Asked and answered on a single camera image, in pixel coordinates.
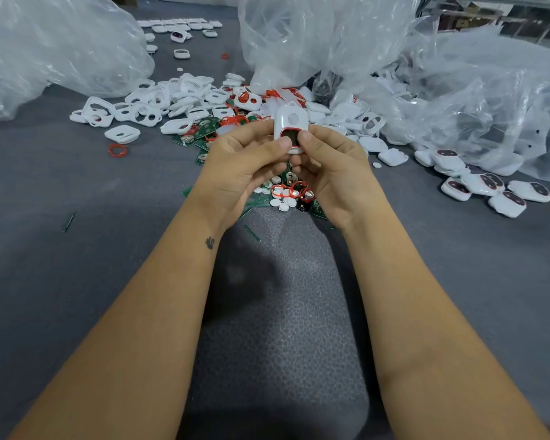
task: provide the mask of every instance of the left arm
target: left arm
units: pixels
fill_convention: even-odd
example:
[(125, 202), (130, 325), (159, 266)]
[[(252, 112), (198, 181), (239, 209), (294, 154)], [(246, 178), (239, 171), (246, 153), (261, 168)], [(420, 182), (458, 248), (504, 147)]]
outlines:
[(272, 130), (257, 122), (214, 142), (154, 251), (10, 440), (175, 438), (220, 239), (250, 192), (285, 169), (291, 142), (268, 142)]

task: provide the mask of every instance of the forearm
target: forearm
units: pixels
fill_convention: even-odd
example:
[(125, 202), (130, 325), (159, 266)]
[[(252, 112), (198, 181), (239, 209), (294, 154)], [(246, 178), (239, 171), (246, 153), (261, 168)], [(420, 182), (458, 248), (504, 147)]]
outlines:
[(186, 203), (10, 438), (174, 439), (219, 240)]
[(388, 204), (345, 238), (383, 403), (399, 440), (550, 438)]

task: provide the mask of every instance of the gray table surface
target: gray table surface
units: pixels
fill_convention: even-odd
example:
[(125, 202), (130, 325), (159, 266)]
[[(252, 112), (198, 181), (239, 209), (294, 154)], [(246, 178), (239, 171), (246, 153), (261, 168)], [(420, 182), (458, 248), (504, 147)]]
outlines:
[[(250, 78), (235, 9), (140, 4), (138, 19), (224, 24), (218, 38), (193, 31), (187, 61), (157, 36), (153, 80), (178, 76), (177, 66)], [(68, 119), (84, 102), (54, 86), (0, 123), (0, 439), (139, 268), (200, 171), (197, 149), (158, 128), (140, 127), (129, 155), (111, 158), (104, 130)], [(479, 197), (444, 196), (442, 178), (416, 162), (375, 175), (432, 273), (550, 421), (550, 203), (506, 219)], [(226, 233), (181, 438), (384, 438), (358, 285), (327, 225), (256, 209)]]

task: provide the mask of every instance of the person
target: person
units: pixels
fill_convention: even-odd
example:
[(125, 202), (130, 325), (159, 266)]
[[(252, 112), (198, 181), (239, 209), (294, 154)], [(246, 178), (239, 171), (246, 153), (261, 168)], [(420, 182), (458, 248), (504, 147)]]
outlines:
[(214, 141), (149, 258), (10, 440), (175, 438), (220, 239), (250, 193), (288, 160), (348, 245), (395, 437), (550, 439), (424, 265), (362, 148), (310, 125), (299, 133), (304, 154), (290, 157), (289, 138), (272, 132), (265, 120)]

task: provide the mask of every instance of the gray mat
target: gray mat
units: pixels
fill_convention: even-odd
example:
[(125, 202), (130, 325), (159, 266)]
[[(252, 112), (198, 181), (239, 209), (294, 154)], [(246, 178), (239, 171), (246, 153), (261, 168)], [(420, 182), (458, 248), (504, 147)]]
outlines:
[[(154, 80), (177, 66), (250, 78), (235, 9), (141, 2), (135, 16), (224, 24), (218, 38), (192, 32), (188, 61), (157, 36)], [(198, 151), (158, 128), (140, 127), (129, 155), (111, 158), (103, 130), (68, 120), (84, 102), (52, 87), (0, 123), (0, 439), (136, 272), (200, 170)], [(550, 421), (550, 204), (506, 219), (483, 199), (447, 198), (442, 179), (413, 161), (375, 174), (427, 265)], [(350, 257), (327, 225), (258, 209), (226, 233), (181, 438), (387, 433)]]

